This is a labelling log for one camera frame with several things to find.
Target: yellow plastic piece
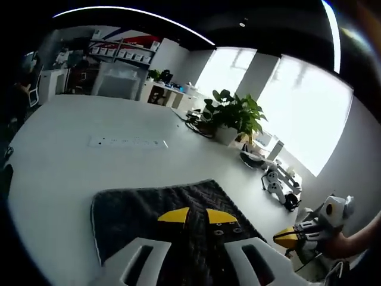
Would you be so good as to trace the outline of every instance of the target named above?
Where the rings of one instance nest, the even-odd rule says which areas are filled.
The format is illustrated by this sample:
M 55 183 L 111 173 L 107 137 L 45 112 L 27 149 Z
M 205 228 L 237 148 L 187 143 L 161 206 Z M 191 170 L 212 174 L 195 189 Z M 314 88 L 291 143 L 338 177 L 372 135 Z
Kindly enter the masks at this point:
M 295 248 L 298 244 L 298 236 L 293 232 L 295 230 L 292 226 L 278 232 L 273 237 L 274 242 L 285 248 Z
M 188 214 L 189 208 L 184 207 L 178 210 L 171 210 L 170 212 L 164 213 L 157 220 L 160 222 L 182 222 L 185 223 L 186 215 Z
M 207 209 L 209 223 L 224 223 L 224 222 L 236 222 L 237 219 L 226 212 L 221 212 L 219 210 Z

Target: window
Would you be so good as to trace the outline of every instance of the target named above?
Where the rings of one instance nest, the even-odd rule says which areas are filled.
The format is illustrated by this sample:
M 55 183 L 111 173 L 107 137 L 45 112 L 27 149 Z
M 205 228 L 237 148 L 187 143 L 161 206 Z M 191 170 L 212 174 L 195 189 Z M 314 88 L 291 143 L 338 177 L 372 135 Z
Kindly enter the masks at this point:
M 343 132 L 353 90 L 330 73 L 283 56 L 258 99 L 263 128 L 317 176 Z
M 227 89 L 234 94 L 246 73 L 255 50 L 240 48 L 218 48 L 212 53 L 196 83 L 198 91 L 213 97 L 215 89 Z

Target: white box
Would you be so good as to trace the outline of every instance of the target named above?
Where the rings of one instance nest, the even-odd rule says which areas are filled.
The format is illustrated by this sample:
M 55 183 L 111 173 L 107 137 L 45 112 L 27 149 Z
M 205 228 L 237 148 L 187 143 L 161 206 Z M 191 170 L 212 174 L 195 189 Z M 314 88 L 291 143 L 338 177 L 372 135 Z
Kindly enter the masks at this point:
M 99 50 L 99 54 L 100 54 L 100 55 L 106 55 L 106 53 L 107 53 L 107 48 L 101 48 L 101 49 Z
M 92 48 L 91 53 L 92 53 L 92 54 L 97 54 L 97 53 L 99 53 L 99 47 L 96 46 L 96 47 Z
M 126 50 L 125 49 L 121 49 L 118 53 L 118 58 L 124 58 L 126 56 Z
M 153 41 L 152 45 L 151 45 L 151 51 L 157 51 L 157 49 L 159 48 L 160 46 L 160 43 L 157 42 L 157 41 Z
M 98 40 L 100 38 L 102 38 L 101 37 L 101 31 L 100 30 L 95 30 L 94 33 L 93 33 L 92 39 L 93 40 Z
M 151 57 L 143 57 L 143 63 L 149 64 L 149 61 L 151 60 Z
M 143 58 L 143 55 L 135 54 L 135 58 L 133 58 L 135 61 L 141 61 Z
M 126 58 L 132 60 L 132 57 L 133 57 L 133 52 L 127 52 Z
M 116 49 L 108 49 L 108 50 L 107 50 L 107 55 L 113 57 L 114 54 L 115 54 L 115 51 L 116 51 Z

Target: ceiling light strip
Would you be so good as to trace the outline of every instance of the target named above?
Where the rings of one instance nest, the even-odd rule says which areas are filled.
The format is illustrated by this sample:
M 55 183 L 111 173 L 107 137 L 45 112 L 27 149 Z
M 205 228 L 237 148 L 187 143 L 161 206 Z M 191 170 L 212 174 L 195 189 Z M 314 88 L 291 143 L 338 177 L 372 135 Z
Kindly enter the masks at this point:
M 333 70 L 337 73 L 340 73 L 340 63 L 341 63 L 341 45 L 340 45 L 340 34 L 339 26 L 336 20 L 335 13 L 333 12 L 332 7 L 325 1 L 321 0 L 323 3 L 324 9 L 326 10 L 329 25 L 331 26 L 332 38 L 333 38 Z
M 150 15 L 150 16 L 153 16 L 153 17 L 165 20 L 167 22 L 170 22 L 172 24 L 175 24 L 175 25 L 177 25 L 177 26 L 179 26 L 179 27 L 181 27 L 181 28 L 183 28 L 183 29 L 185 29 L 187 31 L 190 31 L 191 33 L 195 34 L 196 36 L 199 36 L 201 39 L 203 39 L 203 40 L 207 41 L 208 43 L 210 43 L 211 45 L 215 46 L 215 44 L 212 41 L 208 40 L 204 36 L 202 36 L 199 33 L 193 31 L 192 29 L 190 29 L 188 27 L 185 27 L 184 25 L 181 25 L 178 22 L 175 22 L 173 20 L 170 20 L 170 19 L 165 18 L 165 17 L 160 16 L 160 15 L 156 15 L 154 13 L 142 11 L 142 10 L 139 10 L 139 9 L 133 9 L 133 8 L 127 8 L 127 7 L 118 7 L 118 6 L 91 6 L 91 7 L 83 7 L 83 8 L 77 8 L 77 9 L 68 10 L 68 11 L 65 11 L 65 12 L 62 12 L 62 13 L 59 13 L 59 14 L 53 16 L 53 18 L 56 18 L 58 16 L 62 16 L 64 14 L 68 14 L 68 13 L 72 13 L 72 12 L 77 12 L 77 11 L 82 11 L 82 10 L 89 10 L 89 9 L 119 9 L 119 10 L 128 10 L 128 11 L 133 11 L 133 12 L 138 12 L 138 13 Z

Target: white wall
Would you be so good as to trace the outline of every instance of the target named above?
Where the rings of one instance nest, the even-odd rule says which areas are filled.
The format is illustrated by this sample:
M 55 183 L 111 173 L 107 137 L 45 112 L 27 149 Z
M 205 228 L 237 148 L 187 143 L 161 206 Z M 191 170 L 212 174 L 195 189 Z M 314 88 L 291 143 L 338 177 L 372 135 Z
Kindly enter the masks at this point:
M 381 209 L 381 125 L 357 98 L 353 99 L 341 138 L 318 177 L 286 150 L 280 156 L 303 178 L 301 207 L 314 209 L 331 193 L 355 197 L 355 213 L 345 234 L 363 228 Z
M 159 72 L 170 70 L 171 74 L 176 75 L 188 53 L 189 51 L 178 43 L 164 38 L 151 61 L 149 69 L 158 70 Z
M 177 72 L 176 76 L 174 76 L 173 80 L 180 85 L 185 85 L 188 82 L 196 85 L 212 53 L 212 49 L 189 52 L 181 69 Z
M 279 58 L 273 55 L 255 53 L 237 88 L 237 95 L 244 97 L 251 94 L 253 100 L 258 100 L 278 60 Z

